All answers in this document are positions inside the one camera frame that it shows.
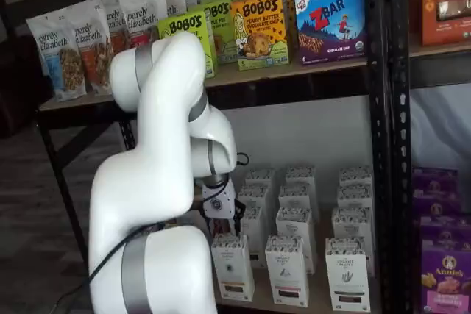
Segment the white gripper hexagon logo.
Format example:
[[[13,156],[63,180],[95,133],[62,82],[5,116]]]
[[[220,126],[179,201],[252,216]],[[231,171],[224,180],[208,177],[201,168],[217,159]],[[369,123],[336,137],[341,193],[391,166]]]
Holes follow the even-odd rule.
[[[228,180],[217,188],[202,187],[203,213],[200,213],[205,222],[205,232],[213,237],[211,218],[233,219],[235,234],[241,231],[241,219],[244,217],[246,205],[236,199],[233,182]]]

